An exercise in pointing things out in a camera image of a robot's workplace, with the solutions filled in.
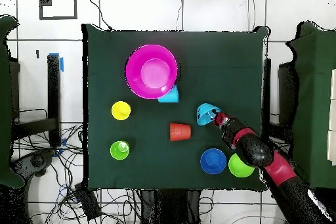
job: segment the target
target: cup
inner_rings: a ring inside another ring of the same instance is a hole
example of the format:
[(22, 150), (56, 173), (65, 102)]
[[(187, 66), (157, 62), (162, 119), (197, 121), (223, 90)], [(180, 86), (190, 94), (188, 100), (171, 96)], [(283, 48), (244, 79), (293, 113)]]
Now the cup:
[(117, 141), (110, 147), (110, 154), (116, 160), (124, 160), (129, 155), (129, 144), (125, 141)]
[(179, 92), (177, 91), (177, 86), (174, 85), (173, 88), (165, 94), (163, 97), (159, 97), (157, 101), (164, 103), (164, 102), (179, 102)]
[(214, 119), (216, 114), (213, 110), (217, 113), (221, 111), (219, 107), (213, 106), (209, 103), (203, 103), (197, 108), (196, 112), (196, 120), (198, 125), (206, 125), (211, 123)]
[(232, 175), (238, 178), (246, 178), (249, 177), (253, 171), (254, 167), (246, 165), (237, 154), (233, 154), (228, 161), (228, 169), (232, 173)]
[(201, 168), (204, 172), (215, 175), (222, 172), (226, 167), (226, 156), (217, 148), (210, 148), (201, 155)]
[(170, 141), (187, 140), (192, 136), (190, 125), (182, 125), (179, 123), (171, 123), (169, 126)]
[(111, 112), (115, 119), (123, 121), (129, 117), (131, 113), (131, 106), (124, 101), (117, 101), (112, 105)]

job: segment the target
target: green cloth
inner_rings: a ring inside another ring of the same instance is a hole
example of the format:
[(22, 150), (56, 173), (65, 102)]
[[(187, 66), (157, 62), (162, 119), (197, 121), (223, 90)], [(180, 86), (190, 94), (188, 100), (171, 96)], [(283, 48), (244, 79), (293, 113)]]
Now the green cloth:
[[(89, 187), (130, 189), (264, 190), (259, 171), (245, 179), (226, 166), (218, 175), (200, 167), (208, 148), (230, 152), (212, 124), (199, 126), (196, 109), (205, 102), (261, 130), (263, 39), (268, 30), (229, 32), (104, 32), (87, 25), (89, 46)], [(145, 44), (169, 49), (181, 67), (179, 103), (136, 96), (124, 78), (129, 55)], [(116, 101), (131, 105), (125, 121), (112, 117)], [(192, 137), (169, 141), (169, 124), (191, 125)], [(125, 160), (110, 156), (113, 142), (130, 145)]]
[(24, 180), (15, 174), (9, 166), (12, 156), (12, 87), (5, 38), (17, 25), (15, 18), (8, 15), (0, 16), (0, 37), (2, 40), (0, 44), (0, 184), (13, 188), (24, 185)]
[(311, 22), (289, 43), (299, 76), (298, 107), (293, 122), (293, 159), (299, 175), (312, 187), (336, 189), (336, 166), (327, 160), (331, 71), (336, 68), (336, 33)]

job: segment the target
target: yellow cup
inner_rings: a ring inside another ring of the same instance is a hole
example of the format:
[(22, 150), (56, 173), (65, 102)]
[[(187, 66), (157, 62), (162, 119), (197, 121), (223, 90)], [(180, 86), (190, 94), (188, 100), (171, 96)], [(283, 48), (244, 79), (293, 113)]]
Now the yellow cup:
[(131, 113), (131, 106), (124, 101), (117, 101), (112, 105), (111, 111), (112, 116), (115, 119), (123, 121), (129, 117), (129, 114)]

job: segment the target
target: cyan cup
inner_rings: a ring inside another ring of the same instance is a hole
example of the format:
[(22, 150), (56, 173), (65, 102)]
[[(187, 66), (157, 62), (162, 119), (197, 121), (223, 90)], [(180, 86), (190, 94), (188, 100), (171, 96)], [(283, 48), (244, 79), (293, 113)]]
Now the cyan cup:
[(198, 125), (206, 125), (215, 119), (216, 114), (212, 110), (215, 110), (218, 113), (221, 111), (219, 107), (209, 103), (203, 103), (197, 108), (196, 120)]
[(177, 86), (174, 85), (171, 90), (166, 93), (163, 97), (157, 99), (159, 102), (179, 102), (179, 92), (177, 91)]

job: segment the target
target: plastic toy cup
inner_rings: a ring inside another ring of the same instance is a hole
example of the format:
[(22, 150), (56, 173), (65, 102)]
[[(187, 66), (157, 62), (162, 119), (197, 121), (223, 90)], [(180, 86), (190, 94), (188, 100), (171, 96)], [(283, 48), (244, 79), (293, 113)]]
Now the plastic toy cup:
[(212, 110), (216, 110), (218, 113), (221, 111), (219, 107), (209, 103), (203, 103), (197, 108), (196, 120), (198, 125), (206, 125), (215, 119), (216, 114)]
[(165, 94), (163, 97), (157, 99), (159, 102), (179, 102), (179, 92), (177, 91), (177, 86), (174, 85), (173, 88)]
[(217, 148), (210, 148), (201, 155), (201, 167), (204, 172), (215, 175), (226, 167), (226, 156)]
[(112, 158), (116, 160), (124, 160), (129, 155), (129, 145), (125, 141), (117, 141), (110, 148)]
[(169, 126), (170, 141), (187, 140), (192, 136), (190, 125), (182, 125), (179, 123), (171, 123)]
[(144, 99), (158, 99), (173, 88), (178, 73), (171, 52), (160, 45), (144, 45), (129, 57), (125, 79), (131, 91)]
[(246, 178), (249, 177), (253, 171), (255, 170), (254, 167), (246, 165), (242, 160), (239, 158), (237, 154), (233, 154), (228, 161), (228, 169), (238, 178)]
[(129, 117), (131, 113), (131, 106), (124, 101), (117, 101), (112, 105), (112, 116), (119, 120), (123, 121)]

